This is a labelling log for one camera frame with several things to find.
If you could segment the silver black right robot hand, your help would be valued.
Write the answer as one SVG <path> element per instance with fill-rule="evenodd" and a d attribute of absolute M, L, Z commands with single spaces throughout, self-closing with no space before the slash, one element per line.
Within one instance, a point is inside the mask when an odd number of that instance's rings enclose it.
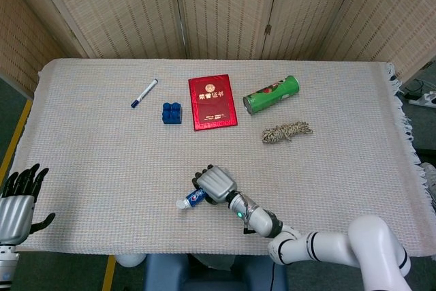
<path fill-rule="evenodd" d="M 236 181 L 229 172 L 212 164 L 196 172 L 191 182 L 196 189 L 206 192 L 206 201 L 211 205 L 227 202 L 227 197 L 237 190 Z"/>

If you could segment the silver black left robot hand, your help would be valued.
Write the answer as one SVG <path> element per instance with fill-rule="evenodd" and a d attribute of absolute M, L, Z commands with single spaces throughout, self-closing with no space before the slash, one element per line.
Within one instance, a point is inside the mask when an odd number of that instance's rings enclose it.
<path fill-rule="evenodd" d="M 48 168 L 34 164 L 22 172 L 13 172 L 1 193 L 1 245 L 17 246 L 28 236 L 47 228 L 55 219 L 49 213 L 41 222 L 33 222 L 35 205 Z"/>

